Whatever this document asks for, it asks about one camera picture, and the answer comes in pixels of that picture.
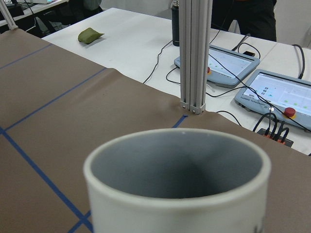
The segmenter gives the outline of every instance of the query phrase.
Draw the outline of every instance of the black bottle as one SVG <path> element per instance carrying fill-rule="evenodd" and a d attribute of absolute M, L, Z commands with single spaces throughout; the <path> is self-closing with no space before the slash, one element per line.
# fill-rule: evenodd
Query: black bottle
<path fill-rule="evenodd" d="M 173 45 L 179 46 L 179 1 L 172 2 Z"/>

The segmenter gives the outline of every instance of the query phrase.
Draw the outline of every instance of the white table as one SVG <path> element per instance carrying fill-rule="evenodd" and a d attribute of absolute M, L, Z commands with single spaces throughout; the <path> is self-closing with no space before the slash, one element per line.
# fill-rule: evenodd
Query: white table
<path fill-rule="evenodd" d="M 33 13 L 35 14 L 35 13 L 47 10 L 47 9 L 49 9 L 51 7 L 55 7 L 57 5 L 60 5 L 60 4 L 64 3 L 64 2 L 68 2 L 68 1 L 69 0 L 54 0 L 54 1 L 50 2 L 50 3 L 48 3 L 48 4 L 37 4 L 37 5 L 34 5 L 34 6 L 31 7 L 31 9 L 32 9 Z M 29 8 L 27 8 L 27 9 L 24 10 L 24 14 L 22 16 L 16 16 L 13 19 L 15 21 L 17 21 L 17 20 L 20 20 L 20 19 L 25 18 L 27 16 L 30 16 L 30 15 L 32 15 L 32 12 L 31 12 L 31 10 Z M 1 20 L 0 21 L 0 27 L 4 26 L 4 25 L 7 25 L 6 21 L 5 20 Z"/>
<path fill-rule="evenodd" d="M 90 45 L 78 42 L 78 35 L 88 27 L 105 33 L 100 39 Z M 212 39 L 216 35 L 216 30 L 211 30 Z M 226 49 L 232 49 L 243 38 L 242 35 L 220 32 L 212 44 Z M 109 9 L 91 18 L 76 23 L 70 27 L 62 29 L 56 33 L 44 37 L 55 45 L 74 52 L 95 63 L 105 67 L 117 69 L 122 74 L 143 82 L 153 70 L 156 64 L 157 55 L 161 48 L 172 39 L 171 21 L 163 18 L 133 13 L 119 9 Z M 301 55 L 292 46 L 277 42 L 248 38 L 247 43 L 256 47 L 261 53 L 261 63 L 258 68 L 297 77 L 300 72 L 298 59 Z M 246 45 L 240 51 L 256 51 Z M 305 50 L 306 64 L 310 64 L 311 52 Z M 166 81 L 165 77 L 175 66 L 173 60 L 179 56 L 179 47 L 167 46 L 160 56 L 159 65 L 150 80 L 146 83 L 163 92 L 180 96 L 178 85 Z M 309 78 L 311 69 L 307 66 L 305 77 Z M 179 81 L 180 72 L 174 70 L 169 78 Z M 207 92 L 212 95 L 221 94 L 229 89 L 217 87 L 211 84 L 215 92 L 209 88 Z M 253 129 L 260 118 L 260 115 L 247 112 L 234 102 L 237 91 L 230 92 L 219 98 L 206 98 L 206 110 L 225 110 L 234 114 L 243 127 Z M 230 115 L 223 114 L 226 118 L 235 121 Z M 266 128 L 268 121 L 265 120 L 259 128 Z M 311 134 L 302 129 L 290 126 L 288 138 L 294 141 L 292 146 L 302 153 L 310 154 Z"/>

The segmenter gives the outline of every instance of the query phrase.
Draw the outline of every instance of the brown table mat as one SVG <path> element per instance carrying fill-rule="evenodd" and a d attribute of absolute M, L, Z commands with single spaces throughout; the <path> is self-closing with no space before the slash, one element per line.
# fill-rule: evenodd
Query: brown table mat
<path fill-rule="evenodd" d="M 308 156 L 219 114 L 190 114 L 179 98 L 54 45 L 32 53 L 46 42 L 20 30 L 1 34 L 0 43 L 4 38 L 33 43 L 26 43 L 20 56 L 16 49 L 11 64 L 0 67 L 0 153 L 5 157 L 0 232 L 90 232 L 82 174 L 88 154 L 112 138 L 176 124 L 232 133 L 260 145 L 273 165 L 265 232 L 310 232 Z M 34 61 L 40 69 L 29 68 Z"/>

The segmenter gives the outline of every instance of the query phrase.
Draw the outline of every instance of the tablet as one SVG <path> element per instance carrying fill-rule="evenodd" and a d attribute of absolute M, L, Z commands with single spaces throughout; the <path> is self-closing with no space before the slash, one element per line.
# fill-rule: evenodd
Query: tablet
<path fill-rule="evenodd" d="M 207 80 L 215 83 L 217 86 L 227 88 L 233 88 L 240 83 L 233 74 L 235 74 L 240 80 L 243 80 L 260 63 L 258 58 L 226 50 L 214 45 L 209 46 L 208 53 L 212 57 L 208 56 L 208 67 L 210 68 L 210 72 L 207 74 Z M 174 64 L 177 67 L 180 67 L 179 57 L 174 60 Z"/>
<path fill-rule="evenodd" d="M 258 69 L 245 84 L 283 113 L 286 111 L 290 118 L 311 130 L 311 82 Z M 248 111 L 260 114 L 270 112 L 269 104 L 259 100 L 248 88 L 242 88 L 236 94 L 235 101 Z M 271 112 L 276 114 L 279 121 L 284 120 L 288 124 L 299 126 L 273 107 Z"/>

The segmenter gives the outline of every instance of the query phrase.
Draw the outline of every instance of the black pants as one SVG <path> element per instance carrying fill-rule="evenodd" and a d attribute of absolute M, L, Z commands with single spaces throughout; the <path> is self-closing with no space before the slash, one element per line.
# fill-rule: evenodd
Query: black pants
<path fill-rule="evenodd" d="M 212 28 L 228 30 L 238 21 L 241 34 L 276 41 L 275 0 L 213 0 Z"/>

